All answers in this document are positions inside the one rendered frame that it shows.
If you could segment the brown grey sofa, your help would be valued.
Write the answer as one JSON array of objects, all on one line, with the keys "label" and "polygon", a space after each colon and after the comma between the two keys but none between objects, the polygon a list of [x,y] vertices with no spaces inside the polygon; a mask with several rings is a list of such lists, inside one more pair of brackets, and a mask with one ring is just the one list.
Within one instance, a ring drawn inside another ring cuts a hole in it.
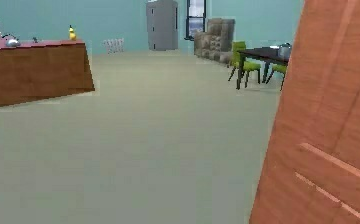
[{"label": "brown grey sofa", "polygon": [[233,55],[234,29],[234,19],[209,19],[207,21],[207,30],[195,33],[194,54],[200,58],[229,64]]}]

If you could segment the green chair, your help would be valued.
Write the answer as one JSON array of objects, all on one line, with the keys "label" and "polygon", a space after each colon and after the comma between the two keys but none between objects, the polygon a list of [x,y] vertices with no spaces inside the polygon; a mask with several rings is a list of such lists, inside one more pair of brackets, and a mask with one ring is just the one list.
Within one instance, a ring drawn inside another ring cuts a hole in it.
[{"label": "green chair", "polygon": [[285,65],[274,64],[272,66],[272,70],[271,70],[270,75],[266,79],[266,84],[268,84],[270,82],[270,80],[273,77],[275,72],[282,74],[282,81],[281,81],[280,89],[283,89],[284,80],[285,80],[285,76],[286,76],[286,72],[287,72],[287,67]]},{"label": "green chair", "polygon": [[240,53],[239,50],[245,50],[246,43],[244,41],[234,41],[232,43],[232,57],[229,61],[229,66],[232,66],[232,71],[228,80],[231,80],[235,71],[238,71],[238,79],[236,81],[236,87],[240,88],[241,78],[243,76],[249,77],[250,72],[257,72],[258,81],[261,81],[261,65],[254,62],[244,60],[242,70],[240,68]]}]

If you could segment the grey fridge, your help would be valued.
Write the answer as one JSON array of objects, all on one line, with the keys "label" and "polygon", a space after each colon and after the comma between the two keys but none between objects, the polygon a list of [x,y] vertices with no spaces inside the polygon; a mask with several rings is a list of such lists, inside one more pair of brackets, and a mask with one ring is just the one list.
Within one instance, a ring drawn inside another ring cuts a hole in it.
[{"label": "grey fridge", "polygon": [[154,0],[146,3],[148,46],[153,51],[178,48],[178,3]]}]

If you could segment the white dish rack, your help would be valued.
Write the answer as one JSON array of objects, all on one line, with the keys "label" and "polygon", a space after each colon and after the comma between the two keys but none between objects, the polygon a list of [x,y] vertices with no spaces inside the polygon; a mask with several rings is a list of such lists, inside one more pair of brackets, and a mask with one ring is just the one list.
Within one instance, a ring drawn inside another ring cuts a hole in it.
[{"label": "white dish rack", "polygon": [[124,51],[124,39],[123,38],[104,40],[103,44],[106,47],[108,54]]}]

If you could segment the dark framed window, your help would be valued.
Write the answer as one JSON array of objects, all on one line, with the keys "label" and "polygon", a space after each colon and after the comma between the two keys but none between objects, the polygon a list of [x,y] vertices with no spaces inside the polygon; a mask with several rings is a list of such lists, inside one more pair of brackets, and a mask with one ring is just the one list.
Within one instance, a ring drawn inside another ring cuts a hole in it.
[{"label": "dark framed window", "polygon": [[205,31],[206,0],[186,0],[186,35],[193,40],[197,32]]}]

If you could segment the dark dining table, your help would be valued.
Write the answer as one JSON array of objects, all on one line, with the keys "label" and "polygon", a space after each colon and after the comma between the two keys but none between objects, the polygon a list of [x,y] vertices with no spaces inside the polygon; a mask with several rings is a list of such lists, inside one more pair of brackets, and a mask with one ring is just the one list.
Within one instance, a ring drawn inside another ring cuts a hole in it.
[{"label": "dark dining table", "polygon": [[288,58],[281,57],[278,53],[278,50],[273,49],[271,47],[260,47],[253,49],[238,50],[238,53],[239,53],[239,66],[238,66],[238,77],[236,80],[237,90],[241,89],[243,66],[244,66],[244,61],[247,57],[255,60],[260,60],[265,63],[264,74],[262,77],[263,83],[266,83],[271,78],[271,75],[268,74],[268,70],[271,64],[287,66],[289,62]]}]

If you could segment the silver pot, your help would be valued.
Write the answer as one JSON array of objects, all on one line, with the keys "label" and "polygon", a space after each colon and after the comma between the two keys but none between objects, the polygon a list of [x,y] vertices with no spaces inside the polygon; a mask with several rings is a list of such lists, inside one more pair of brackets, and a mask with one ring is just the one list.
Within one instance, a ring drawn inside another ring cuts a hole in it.
[{"label": "silver pot", "polygon": [[289,59],[292,51],[292,45],[290,43],[283,43],[278,47],[278,56],[283,59]]}]

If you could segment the orange wooden room door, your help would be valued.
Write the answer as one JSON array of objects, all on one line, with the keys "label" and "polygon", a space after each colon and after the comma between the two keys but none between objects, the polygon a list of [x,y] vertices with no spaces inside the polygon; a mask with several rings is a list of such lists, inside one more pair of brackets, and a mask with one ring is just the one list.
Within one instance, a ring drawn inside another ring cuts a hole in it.
[{"label": "orange wooden room door", "polygon": [[360,224],[360,0],[305,0],[249,224]]}]

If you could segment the brown wooden kitchen counter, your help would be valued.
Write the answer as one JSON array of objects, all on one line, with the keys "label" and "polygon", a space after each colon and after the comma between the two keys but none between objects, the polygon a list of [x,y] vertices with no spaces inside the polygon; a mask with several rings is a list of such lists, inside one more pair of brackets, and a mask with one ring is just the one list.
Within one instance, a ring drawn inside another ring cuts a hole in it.
[{"label": "brown wooden kitchen counter", "polygon": [[94,90],[84,41],[0,41],[0,107]]}]

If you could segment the silver kettle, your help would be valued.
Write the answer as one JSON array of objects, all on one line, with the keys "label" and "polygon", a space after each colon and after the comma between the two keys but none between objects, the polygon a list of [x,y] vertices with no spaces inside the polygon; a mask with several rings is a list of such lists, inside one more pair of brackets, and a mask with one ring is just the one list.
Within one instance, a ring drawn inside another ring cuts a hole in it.
[{"label": "silver kettle", "polygon": [[7,47],[18,47],[21,45],[19,40],[11,34],[3,35],[2,39],[5,41]]}]

